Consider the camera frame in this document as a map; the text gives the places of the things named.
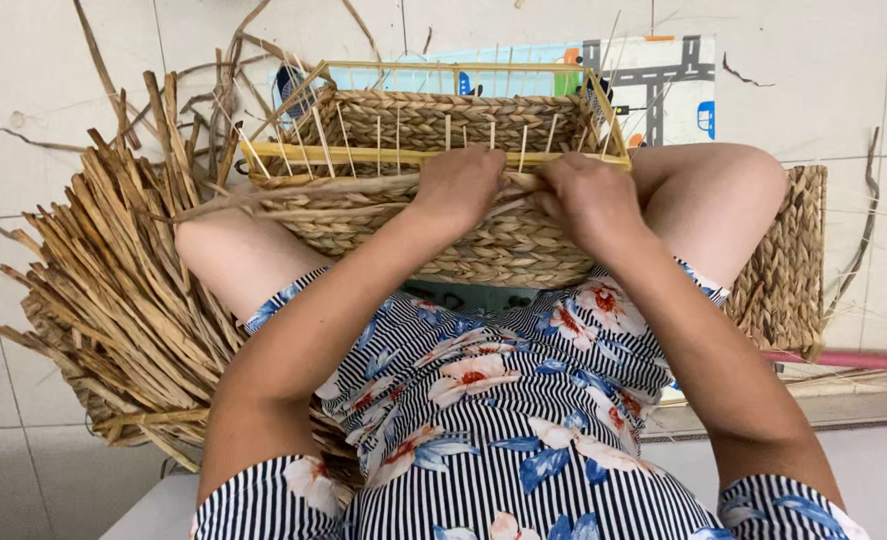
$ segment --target hand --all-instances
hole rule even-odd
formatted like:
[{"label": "hand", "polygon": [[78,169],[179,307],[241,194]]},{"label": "hand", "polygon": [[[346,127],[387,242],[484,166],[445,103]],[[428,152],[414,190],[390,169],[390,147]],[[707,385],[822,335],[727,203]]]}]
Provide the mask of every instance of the hand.
[{"label": "hand", "polygon": [[633,178],[582,153],[569,152],[540,169],[549,191],[533,194],[583,251],[600,264],[618,261],[652,237],[640,214]]},{"label": "hand", "polygon": [[470,146],[435,155],[420,170],[420,183],[409,209],[429,218],[453,240],[483,221],[499,189],[507,153]]}]

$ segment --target pink hose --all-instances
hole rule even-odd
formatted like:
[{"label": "pink hose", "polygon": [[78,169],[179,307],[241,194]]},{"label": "pink hose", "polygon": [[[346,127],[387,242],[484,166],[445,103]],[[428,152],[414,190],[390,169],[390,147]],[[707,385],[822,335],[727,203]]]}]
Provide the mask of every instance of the pink hose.
[{"label": "pink hose", "polygon": [[[766,350],[763,356],[771,362],[797,362],[805,363],[795,352],[783,352],[782,350]],[[887,370],[887,353],[860,352],[855,350],[824,350],[814,363],[837,367],[859,367],[865,369]]]}]

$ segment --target striped floral dress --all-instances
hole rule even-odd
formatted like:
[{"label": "striped floral dress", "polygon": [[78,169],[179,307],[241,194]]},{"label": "striped floral dress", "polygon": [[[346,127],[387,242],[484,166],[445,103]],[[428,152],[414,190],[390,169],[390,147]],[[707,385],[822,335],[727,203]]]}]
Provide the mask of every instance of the striped floral dress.
[{"label": "striped floral dress", "polygon": [[[680,268],[716,305],[726,290]],[[275,295],[256,332],[325,268]],[[340,508],[316,457],[255,464],[197,510],[197,539],[867,538],[814,489],[742,478],[707,510],[639,458],[647,413],[672,381],[616,281],[524,309],[455,313],[393,293],[326,384],[325,412],[357,448],[365,488]]]}]

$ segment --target person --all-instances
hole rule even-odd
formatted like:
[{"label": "person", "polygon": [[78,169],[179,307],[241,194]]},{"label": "person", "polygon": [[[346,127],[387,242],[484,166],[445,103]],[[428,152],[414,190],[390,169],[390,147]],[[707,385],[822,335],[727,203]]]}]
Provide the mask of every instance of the person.
[{"label": "person", "polygon": [[[193,535],[866,538],[773,366],[718,309],[784,198],[779,164],[680,145],[637,150],[630,176],[567,153],[534,198],[599,264],[586,282],[485,314],[395,291],[484,219],[505,164],[481,146],[428,159],[413,202],[336,263],[236,209],[179,227],[252,334],[213,399]],[[639,458],[673,380],[713,448],[716,514]],[[315,392],[365,477],[345,509]]]}]

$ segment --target leg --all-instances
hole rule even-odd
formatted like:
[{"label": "leg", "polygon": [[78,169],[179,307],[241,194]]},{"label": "leg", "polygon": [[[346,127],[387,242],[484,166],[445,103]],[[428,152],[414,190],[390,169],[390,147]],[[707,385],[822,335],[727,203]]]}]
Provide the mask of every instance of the leg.
[{"label": "leg", "polygon": [[300,276],[333,263],[282,225],[233,208],[176,229],[176,251],[203,284],[246,320]]},{"label": "leg", "polygon": [[633,178],[647,225],[722,287],[747,263],[787,191],[775,159],[738,144],[643,148],[633,154]]}]

